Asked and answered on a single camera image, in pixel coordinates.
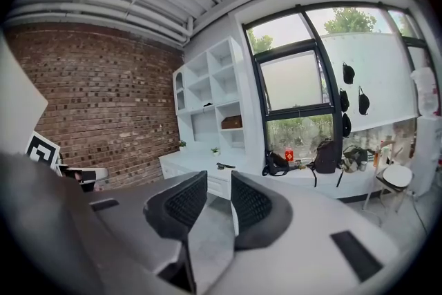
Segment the hat hanging on wall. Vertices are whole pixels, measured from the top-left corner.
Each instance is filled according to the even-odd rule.
[[[354,70],[351,66],[348,66],[345,62],[343,63],[343,74],[344,74],[344,82],[349,85],[353,84]]]
[[[342,112],[347,112],[347,109],[350,107],[347,91],[344,91],[343,89],[340,88],[339,97],[340,97],[340,109],[342,110]]]
[[[370,100],[362,91],[362,88],[359,86],[359,113],[361,115],[367,114],[367,109],[370,107]]]
[[[348,118],[347,114],[344,113],[344,115],[343,115],[343,137],[348,137],[351,132],[352,132],[352,123],[350,122],[350,119]]]

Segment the white chair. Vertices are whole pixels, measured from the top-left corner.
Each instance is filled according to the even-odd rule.
[[[373,191],[376,190],[376,187],[380,184],[381,194],[379,195],[379,199],[381,200],[382,204],[383,204],[382,195],[384,190],[387,189],[389,192],[394,194],[394,199],[392,203],[388,207],[386,207],[385,213],[387,216],[385,217],[385,220],[388,219],[388,216],[390,215],[390,211],[392,209],[395,209],[395,211],[398,212],[399,208],[402,205],[402,201],[405,195],[407,194],[408,186],[410,185],[410,182],[413,177],[413,173],[408,167],[401,166],[398,162],[393,163],[394,158],[400,152],[398,151],[397,153],[395,153],[394,151],[395,143],[396,142],[394,140],[388,140],[381,144],[381,147],[378,150],[379,155],[380,152],[382,151],[382,148],[388,145],[392,146],[390,150],[391,151],[390,156],[388,157],[390,160],[388,164],[381,164],[381,157],[380,157],[378,165],[376,166],[376,169],[374,171],[372,189],[367,194],[367,199],[365,200],[365,203],[363,205],[363,210],[368,211],[367,206],[370,196],[373,193]],[[380,219],[380,224],[382,226],[383,221],[380,217],[379,219]]]

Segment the white shelving unit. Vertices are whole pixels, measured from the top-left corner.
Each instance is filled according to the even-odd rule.
[[[221,128],[225,118],[241,115],[233,43],[227,38],[173,73],[180,139],[187,147],[160,158],[165,178],[207,170],[209,192],[226,199],[230,198],[231,169],[217,170],[216,162],[238,169],[246,148],[243,128]],[[210,152],[215,147],[221,151],[218,157]]]

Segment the black window frame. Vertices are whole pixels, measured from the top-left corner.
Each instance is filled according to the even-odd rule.
[[[285,120],[289,118],[298,118],[298,117],[311,117],[315,115],[326,115],[332,114],[333,117],[333,130],[334,130],[334,140],[338,145],[338,161],[341,159],[342,150],[343,150],[343,123],[342,123],[342,111],[340,107],[340,95],[339,95],[339,87],[336,83],[335,73],[333,72],[332,63],[328,57],[327,51],[325,50],[324,43],[316,30],[316,27],[311,22],[311,19],[307,15],[307,11],[310,10],[319,10],[325,8],[373,8],[381,11],[381,14],[387,21],[388,26],[393,32],[393,35],[399,38],[400,43],[404,49],[404,53],[407,57],[407,62],[410,66],[410,70],[414,70],[414,63],[412,61],[411,54],[408,50],[409,47],[419,47],[427,50],[427,53],[430,58],[430,67],[433,70],[434,76],[436,77],[437,90],[439,91],[439,84],[436,76],[436,71],[434,70],[434,62],[431,58],[428,46],[424,39],[417,39],[414,37],[404,37],[401,34],[398,26],[394,22],[391,14],[388,10],[395,10],[403,12],[405,15],[413,18],[412,14],[408,9],[399,8],[396,6],[385,5],[382,2],[371,3],[364,1],[332,1],[325,3],[314,3],[305,6],[296,5],[294,8],[286,9],[280,12],[276,12],[271,15],[267,15],[265,17],[261,17],[255,21],[251,21],[249,23],[242,25],[242,30],[244,36],[246,38],[247,47],[249,49],[250,58],[252,60],[253,73],[255,75],[256,86],[258,89],[258,97],[260,100],[260,110],[261,110],[261,119],[262,119],[262,127],[264,133],[264,143],[266,150],[269,150],[269,137],[267,132],[267,122],[271,122],[274,120]],[[277,20],[279,18],[283,18],[290,15],[300,15],[302,22],[304,23],[307,31],[309,32],[311,39],[306,39],[302,41],[293,42],[291,44],[285,44],[284,46],[280,46],[277,48],[272,48],[270,50],[266,50],[261,53],[254,54],[251,48],[251,44],[249,41],[249,36],[247,31],[259,26],[261,24]],[[419,25],[414,20],[415,25],[417,26],[417,31],[422,35],[422,31],[419,28]],[[329,104],[315,104],[309,106],[301,106],[294,108],[285,108],[282,110],[276,110],[268,112],[267,103],[266,103],[266,93],[265,93],[265,82],[262,77],[260,65],[262,63],[275,60],[287,55],[293,55],[296,53],[302,53],[308,50],[314,50],[316,56],[323,68],[324,78],[327,84],[328,94],[329,94]]]

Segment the brick wall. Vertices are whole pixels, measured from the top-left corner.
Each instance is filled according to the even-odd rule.
[[[86,24],[17,26],[5,35],[49,101],[35,130],[61,146],[66,164],[106,167],[104,188],[162,177],[158,157],[178,150],[172,72],[181,51]]]

